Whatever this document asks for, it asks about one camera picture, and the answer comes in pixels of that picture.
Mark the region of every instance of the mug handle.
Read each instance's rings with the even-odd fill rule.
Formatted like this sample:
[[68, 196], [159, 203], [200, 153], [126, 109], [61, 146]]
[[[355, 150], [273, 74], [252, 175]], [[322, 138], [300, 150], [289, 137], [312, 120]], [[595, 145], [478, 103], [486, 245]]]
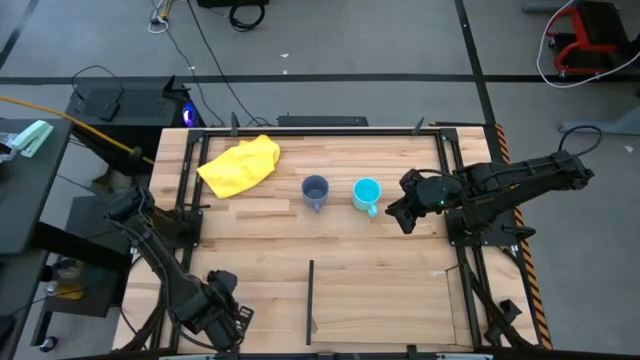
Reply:
[[369, 210], [367, 210], [367, 212], [369, 213], [370, 217], [378, 216], [378, 208], [376, 207], [375, 204], [371, 204], [371, 206], [369, 206]]

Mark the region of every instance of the wooden tabletop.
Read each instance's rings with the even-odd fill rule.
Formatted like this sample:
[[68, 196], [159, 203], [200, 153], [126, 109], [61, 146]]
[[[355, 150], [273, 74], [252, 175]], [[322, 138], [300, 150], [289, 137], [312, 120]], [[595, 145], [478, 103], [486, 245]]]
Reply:
[[[150, 190], [163, 209], [175, 205], [188, 130], [165, 129]], [[458, 128], [465, 164], [490, 161], [482, 128]], [[214, 137], [208, 159], [242, 138]], [[383, 210], [402, 197], [398, 181], [410, 168], [439, 169], [429, 136], [276, 136], [280, 160], [256, 187], [217, 199], [205, 185], [202, 240], [190, 272], [209, 270], [238, 276], [236, 300], [255, 311], [243, 353], [471, 351], [471, 336], [455, 251], [444, 217], [429, 214], [405, 235]], [[199, 154], [196, 144], [186, 199], [191, 199]], [[329, 181], [329, 201], [319, 214], [305, 207], [302, 180], [319, 174]], [[375, 178], [382, 187], [380, 214], [370, 218], [351, 203], [354, 182]], [[520, 271], [495, 248], [483, 248], [496, 303], [511, 299], [523, 310], [513, 325], [537, 343]], [[473, 262], [469, 251], [468, 258]], [[315, 262], [312, 344], [307, 346], [309, 261]], [[146, 320], [159, 281], [140, 262], [129, 276], [123, 310], [134, 327]], [[476, 301], [484, 332], [486, 318]], [[168, 343], [170, 327], [163, 337]], [[121, 319], [113, 347], [130, 340]], [[197, 336], [208, 342], [203, 334]], [[202, 349], [181, 340], [181, 353]]]

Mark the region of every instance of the floor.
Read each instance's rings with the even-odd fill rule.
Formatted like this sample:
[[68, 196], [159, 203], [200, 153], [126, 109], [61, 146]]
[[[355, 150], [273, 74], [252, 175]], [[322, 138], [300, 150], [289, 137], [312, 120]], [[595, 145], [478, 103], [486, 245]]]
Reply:
[[[640, 3], [614, 2], [635, 38]], [[413, 125], [422, 116], [428, 122], [485, 121], [486, 104], [483, 113], [474, 82], [479, 80], [482, 87], [484, 78], [473, 76], [454, 0], [272, 0], [263, 24], [247, 33], [234, 32], [223, 16], [193, 3], [227, 75], [433, 75], [420, 81], [391, 76], [394, 81], [361, 77], [293, 83], [249, 77], [233, 88], [255, 116], [275, 122], [286, 113], [364, 115], [371, 125]], [[514, 160], [555, 150], [560, 140], [557, 128], [564, 121], [612, 120], [639, 103], [634, 95], [637, 83], [556, 90], [539, 82], [535, 56], [548, 17], [522, 14], [523, 3], [464, 1], [484, 75], [528, 75], [523, 77], [526, 83], [508, 81], [508, 76], [486, 78], [495, 119], [507, 133]], [[168, 36], [147, 32], [151, 10], [148, 0], [0, 2], [0, 46], [9, 44], [0, 55], [0, 94], [64, 110], [71, 94], [69, 77], [89, 65], [103, 65], [118, 76], [190, 75]], [[196, 74], [218, 75], [187, 4], [176, 0], [169, 18], [170, 31]], [[14, 41], [11, 34], [18, 24], [22, 31]], [[553, 75], [550, 61], [545, 52], [542, 67]], [[85, 75], [105, 76], [97, 70]], [[34, 78], [45, 85], [37, 85]], [[224, 84], [209, 82], [202, 88], [208, 104], [224, 118], [235, 111], [241, 123], [248, 122]], [[195, 95], [196, 105], [203, 109]], [[4, 103], [0, 116], [50, 117]], [[576, 135], [568, 147], [578, 151], [593, 140]], [[547, 194], [522, 206], [527, 225], [538, 231], [530, 244], [557, 349], [640, 354], [635, 267], [640, 225], [634, 205], [640, 202], [639, 160], [640, 138], [607, 136], [583, 157], [596, 174], [586, 189]], [[89, 185], [105, 168], [90, 151], [70, 145], [59, 173]], [[43, 220], [63, 227], [72, 197], [86, 194], [56, 178]], [[115, 309], [106, 319], [54, 317], [50, 335], [61, 341], [48, 354], [28, 346], [38, 313], [34, 306], [16, 359], [69, 358], [105, 353], [111, 347]]]

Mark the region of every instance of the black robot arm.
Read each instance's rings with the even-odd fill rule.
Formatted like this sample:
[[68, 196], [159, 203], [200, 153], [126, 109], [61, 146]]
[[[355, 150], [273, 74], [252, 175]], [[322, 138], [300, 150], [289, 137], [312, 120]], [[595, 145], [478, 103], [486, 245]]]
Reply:
[[185, 231], [188, 222], [175, 211], [158, 209], [147, 190], [133, 187], [110, 206], [108, 221], [121, 230], [147, 261], [165, 287], [169, 317], [174, 326], [183, 325], [197, 334], [204, 331], [212, 349], [228, 351], [239, 345], [253, 311], [239, 307], [231, 295], [235, 275], [211, 271], [207, 283], [187, 273], [166, 246], [160, 232]]
[[424, 171], [411, 169], [402, 177], [405, 195], [385, 211], [405, 234], [413, 231], [416, 218], [451, 209], [462, 213], [461, 230], [478, 233], [517, 205], [552, 190], [582, 189], [594, 176], [565, 150], [514, 164], [478, 163], [452, 175], [424, 178]]

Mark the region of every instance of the red chair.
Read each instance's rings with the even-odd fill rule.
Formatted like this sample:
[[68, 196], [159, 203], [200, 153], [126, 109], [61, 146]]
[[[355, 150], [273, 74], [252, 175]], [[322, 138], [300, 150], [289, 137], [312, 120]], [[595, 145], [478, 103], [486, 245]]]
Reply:
[[553, 33], [549, 47], [556, 52], [554, 66], [560, 77], [570, 74], [597, 75], [615, 68], [622, 49], [629, 46], [627, 34], [611, 3], [580, 1], [561, 11], [549, 28], [563, 16], [571, 16], [574, 33]]

